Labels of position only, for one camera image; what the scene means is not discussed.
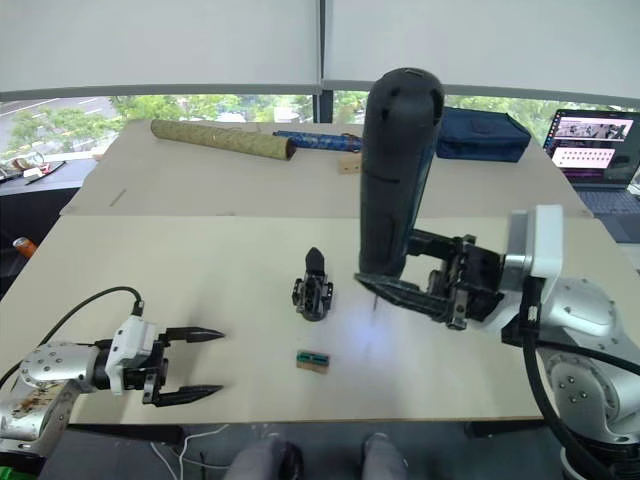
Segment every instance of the rolled mat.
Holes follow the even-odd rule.
[[[193,122],[153,120],[151,122],[151,131],[158,138],[278,158],[280,160],[290,160],[296,151],[295,144],[285,137],[241,132]]]
[[[317,148],[321,150],[340,150],[344,152],[359,152],[362,150],[362,139],[343,133],[342,135],[325,135],[322,133],[289,132],[278,130],[273,132],[277,137],[287,137],[293,140],[296,147]]]

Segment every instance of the laptop keyboard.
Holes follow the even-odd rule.
[[[629,192],[578,191],[578,195],[595,214],[639,213],[640,201]]]

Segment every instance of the navy blue bag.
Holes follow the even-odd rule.
[[[444,109],[436,153],[440,158],[517,162],[531,134],[506,113]]]

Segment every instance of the black cylindrical object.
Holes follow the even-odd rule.
[[[399,68],[367,100],[360,186],[360,271],[399,277],[444,108],[440,81]]]

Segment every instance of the desk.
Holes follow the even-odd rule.
[[[223,124],[271,133],[290,129],[362,134],[361,125]],[[299,149],[290,162],[160,140],[149,121],[130,123],[63,215],[240,215],[357,218],[359,175],[340,175],[344,152]],[[435,158],[421,217],[506,216],[560,204],[591,217],[562,173],[531,141],[519,163]]]
[[[444,235],[473,233],[504,251],[506,218],[421,219]],[[564,275],[588,277],[616,301],[630,337],[640,278],[600,222],[566,221]],[[166,388],[223,384],[189,406],[143,406],[141,392],[84,396],[80,423],[202,423],[364,419],[538,417],[519,349],[497,335],[453,332],[427,317],[379,301],[353,280],[358,221],[246,217],[63,217],[0,302],[0,366],[33,349],[87,296],[131,285],[159,325],[201,325],[227,338],[175,342]],[[335,284],[327,319],[306,322],[290,295],[311,246],[325,254]],[[412,259],[405,278],[424,283],[435,262]],[[100,299],[70,320],[58,339],[110,338],[131,298]],[[295,367],[298,349],[331,355],[327,375]]]

